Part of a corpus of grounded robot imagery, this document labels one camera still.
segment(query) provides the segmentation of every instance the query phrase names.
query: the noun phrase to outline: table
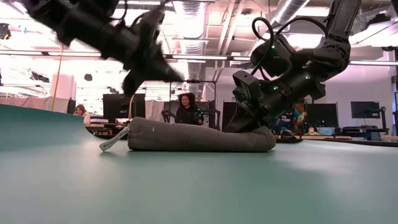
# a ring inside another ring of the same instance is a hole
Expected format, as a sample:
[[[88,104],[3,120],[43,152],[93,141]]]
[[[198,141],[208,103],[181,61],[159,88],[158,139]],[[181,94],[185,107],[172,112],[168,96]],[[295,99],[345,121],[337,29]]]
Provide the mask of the table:
[[[383,136],[381,136],[381,140],[383,140],[383,141],[398,141],[398,136],[383,135]]]
[[[323,139],[346,139],[350,140],[349,136],[323,136],[323,135],[295,135],[297,139],[311,139],[311,140],[323,140]]]
[[[89,126],[85,126],[85,127],[86,127],[87,131],[89,131],[91,134],[94,134],[94,135],[114,136],[113,129],[105,128],[103,124],[94,124],[94,125],[89,125]]]
[[[109,152],[69,114],[0,105],[1,223],[395,224],[398,150]]]

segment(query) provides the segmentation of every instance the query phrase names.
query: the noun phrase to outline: ceiling beam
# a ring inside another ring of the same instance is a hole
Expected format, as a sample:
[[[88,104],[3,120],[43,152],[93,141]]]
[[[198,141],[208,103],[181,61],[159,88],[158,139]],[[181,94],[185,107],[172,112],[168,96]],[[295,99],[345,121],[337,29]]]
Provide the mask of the ceiling beam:
[[[222,51],[223,55],[225,55],[227,53],[229,45],[231,44],[232,38],[233,38],[235,30],[236,30],[236,26],[238,25],[238,18],[242,14],[242,10],[243,10],[243,3],[239,2],[238,8],[235,13],[234,21],[232,22],[232,25],[229,28],[228,37],[226,39],[225,46]]]
[[[220,40],[218,41],[216,55],[220,54],[221,48],[223,47],[224,39],[225,39],[226,33],[228,31],[229,23],[231,22],[234,8],[235,8],[235,3],[230,1],[229,5],[228,5],[228,15],[226,16],[224,22],[221,21],[221,25],[223,26],[223,29],[221,30]]]

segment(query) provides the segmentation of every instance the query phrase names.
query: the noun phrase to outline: woman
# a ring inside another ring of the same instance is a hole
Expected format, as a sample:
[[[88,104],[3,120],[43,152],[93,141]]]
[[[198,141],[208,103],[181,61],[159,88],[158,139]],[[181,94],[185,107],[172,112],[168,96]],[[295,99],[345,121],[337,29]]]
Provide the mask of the woman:
[[[202,125],[203,117],[201,109],[195,104],[195,95],[193,93],[183,93],[178,96],[180,106],[177,110],[176,123]]]
[[[83,116],[83,123],[85,126],[90,125],[90,114],[87,112],[86,108],[83,105],[77,105],[75,109],[75,115]]]

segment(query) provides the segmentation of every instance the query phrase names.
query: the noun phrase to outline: gray fabric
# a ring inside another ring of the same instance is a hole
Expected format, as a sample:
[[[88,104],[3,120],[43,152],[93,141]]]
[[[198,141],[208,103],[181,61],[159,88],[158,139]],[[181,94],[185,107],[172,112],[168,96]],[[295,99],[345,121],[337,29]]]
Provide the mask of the gray fabric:
[[[251,133],[223,133],[188,124],[133,118],[128,146],[140,151],[267,152],[276,140],[266,127]]]

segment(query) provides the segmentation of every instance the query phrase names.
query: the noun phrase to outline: black shirt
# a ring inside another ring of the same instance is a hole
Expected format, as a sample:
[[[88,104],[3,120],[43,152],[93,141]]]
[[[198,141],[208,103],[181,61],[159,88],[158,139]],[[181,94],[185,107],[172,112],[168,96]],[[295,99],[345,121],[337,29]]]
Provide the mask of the black shirt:
[[[201,125],[199,123],[199,120],[202,118],[198,117],[197,112],[199,112],[200,109],[197,106],[190,106],[188,108],[185,108],[184,106],[180,106],[177,110],[177,120],[175,121],[176,123],[183,123],[183,124],[194,124],[194,125]]]
[[[284,113],[279,119],[282,127],[289,129],[293,126],[293,113]]]

